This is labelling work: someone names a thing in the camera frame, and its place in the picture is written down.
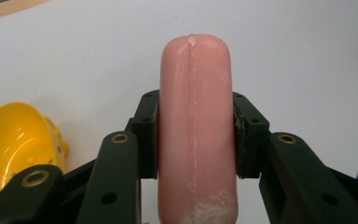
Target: yellow object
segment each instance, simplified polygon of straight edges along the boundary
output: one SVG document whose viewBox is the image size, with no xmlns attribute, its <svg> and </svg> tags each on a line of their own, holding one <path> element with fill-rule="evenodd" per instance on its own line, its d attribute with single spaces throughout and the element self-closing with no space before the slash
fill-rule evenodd
<svg viewBox="0 0 358 224">
<path fill-rule="evenodd" d="M 54 123 L 30 105 L 0 107 L 0 190 L 13 175 L 33 165 L 53 164 L 64 172 L 68 152 Z"/>
<path fill-rule="evenodd" d="M 29 7 L 35 7 L 50 0 L 7 0 L 0 1 L 0 17 L 27 9 Z"/>
</svg>

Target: black plastic bracket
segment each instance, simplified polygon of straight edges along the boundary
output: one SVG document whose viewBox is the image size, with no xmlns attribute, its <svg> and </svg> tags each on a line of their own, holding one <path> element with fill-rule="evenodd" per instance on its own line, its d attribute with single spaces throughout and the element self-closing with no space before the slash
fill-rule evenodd
<svg viewBox="0 0 358 224">
<path fill-rule="evenodd" d="M 63 195 L 61 170 L 36 165 L 13 176 L 0 191 L 0 224 L 54 223 Z"/>
<path fill-rule="evenodd" d="M 142 179 L 157 179 L 158 175 L 158 94 L 150 91 L 142 96 L 126 127 L 138 137 Z"/>
<path fill-rule="evenodd" d="M 358 202 L 307 144 L 273 133 L 260 190 L 271 223 L 358 223 Z"/>
<path fill-rule="evenodd" d="M 76 224 L 141 223 L 138 139 L 134 133 L 107 135 L 94 164 Z"/>
<path fill-rule="evenodd" d="M 235 149 L 239 178 L 260 177 L 269 140 L 269 121 L 239 93 L 233 92 Z"/>
</svg>

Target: screw hole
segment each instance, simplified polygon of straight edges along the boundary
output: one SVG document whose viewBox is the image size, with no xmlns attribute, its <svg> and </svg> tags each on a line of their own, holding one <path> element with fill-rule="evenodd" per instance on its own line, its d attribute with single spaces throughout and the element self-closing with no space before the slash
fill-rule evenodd
<svg viewBox="0 0 358 224">
<path fill-rule="evenodd" d="M 321 197 L 325 203 L 330 203 L 332 205 L 338 204 L 338 199 L 331 194 L 322 194 Z"/>
<path fill-rule="evenodd" d="M 45 182 L 48 177 L 50 176 L 50 173 L 46 170 L 35 170 L 31 172 L 30 174 L 26 175 L 22 181 L 21 184 L 23 187 L 30 188 L 34 186 L 38 186 Z"/>
<path fill-rule="evenodd" d="M 101 203 L 103 204 L 111 204 L 117 200 L 117 195 L 114 192 L 105 193 L 101 198 Z"/>
<path fill-rule="evenodd" d="M 288 134 L 281 134 L 278 136 L 278 139 L 286 144 L 295 144 L 297 142 L 297 140 L 293 136 Z"/>
<path fill-rule="evenodd" d="M 117 134 L 117 135 L 113 136 L 113 137 L 112 137 L 112 142 L 113 142 L 113 143 L 125 143 L 125 142 L 127 142 L 129 139 L 130 139 L 130 138 L 129 138 L 128 135 L 121 133 L 121 134 Z"/>
</svg>

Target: white background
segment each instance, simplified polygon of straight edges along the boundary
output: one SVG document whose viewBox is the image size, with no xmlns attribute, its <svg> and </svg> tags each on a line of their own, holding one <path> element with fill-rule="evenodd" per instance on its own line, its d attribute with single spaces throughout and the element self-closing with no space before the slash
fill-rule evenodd
<svg viewBox="0 0 358 224">
<path fill-rule="evenodd" d="M 69 171 L 123 130 L 158 89 L 164 46 L 222 38 L 234 91 L 272 132 L 302 137 L 328 166 L 358 172 L 358 1 L 52 1 L 0 19 L 0 105 L 49 116 L 71 147 Z M 238 223 L 269 223 L 258 180 L 238 182 Z M 157 181 L 143 181 L 143 222 L 158 223 Z"/>
</svg>

